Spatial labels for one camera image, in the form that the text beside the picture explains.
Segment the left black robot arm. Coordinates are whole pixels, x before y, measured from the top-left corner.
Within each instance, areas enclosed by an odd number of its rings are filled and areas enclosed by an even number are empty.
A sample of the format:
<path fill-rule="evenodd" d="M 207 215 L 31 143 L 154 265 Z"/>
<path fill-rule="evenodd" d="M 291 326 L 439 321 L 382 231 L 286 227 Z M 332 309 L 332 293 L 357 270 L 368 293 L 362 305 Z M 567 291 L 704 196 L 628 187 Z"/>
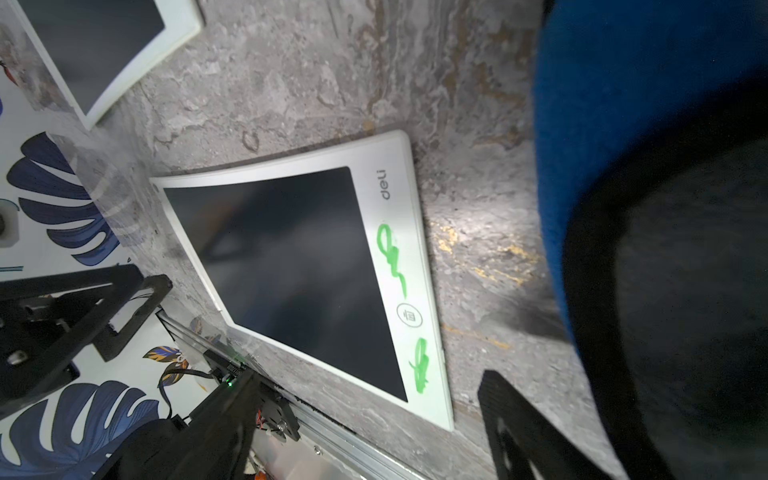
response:
<path fill-rule="evenodd" d="M 254 434 L 299 441 L 299 423 L 276 385 L 213 350 L 204 353 L 219 382 L 190 414 L 150 421 L 131 433 L 96 479 L 244 479 Z"/>

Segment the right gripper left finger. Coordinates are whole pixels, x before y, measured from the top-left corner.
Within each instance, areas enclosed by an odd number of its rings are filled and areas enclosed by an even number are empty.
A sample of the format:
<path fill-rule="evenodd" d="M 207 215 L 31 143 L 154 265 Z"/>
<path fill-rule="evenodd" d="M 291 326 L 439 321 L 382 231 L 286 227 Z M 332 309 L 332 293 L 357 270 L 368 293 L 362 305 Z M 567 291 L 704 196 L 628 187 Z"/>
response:
<path fill-rule="evenodd" d="M 2 282 L 1 417 L 76 380 L 86 346 L 116 359 L 172 288 L 134 265 Z"/>

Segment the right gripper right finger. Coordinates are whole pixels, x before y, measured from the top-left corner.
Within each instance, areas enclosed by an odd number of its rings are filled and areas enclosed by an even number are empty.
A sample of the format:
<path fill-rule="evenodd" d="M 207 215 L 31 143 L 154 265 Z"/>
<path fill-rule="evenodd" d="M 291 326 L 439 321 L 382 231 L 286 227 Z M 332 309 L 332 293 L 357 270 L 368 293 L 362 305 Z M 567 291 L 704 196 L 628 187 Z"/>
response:
<path fill-rule="evenodd" d="M 607 479 L 602 469 L 494 370 L 477 392 L 500 479 Z"/>

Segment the blue grey microfibre cloth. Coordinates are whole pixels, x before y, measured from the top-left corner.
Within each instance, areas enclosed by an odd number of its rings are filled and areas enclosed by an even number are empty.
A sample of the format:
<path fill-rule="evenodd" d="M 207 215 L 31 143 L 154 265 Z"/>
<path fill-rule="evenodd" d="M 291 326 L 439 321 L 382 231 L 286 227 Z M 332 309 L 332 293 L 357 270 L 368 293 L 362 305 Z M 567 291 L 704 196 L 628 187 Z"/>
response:
<path fill-rule="evenodd" d="M 542 240 L 632 479 L 767 475 L 767 5 L 549 1 Z"/>

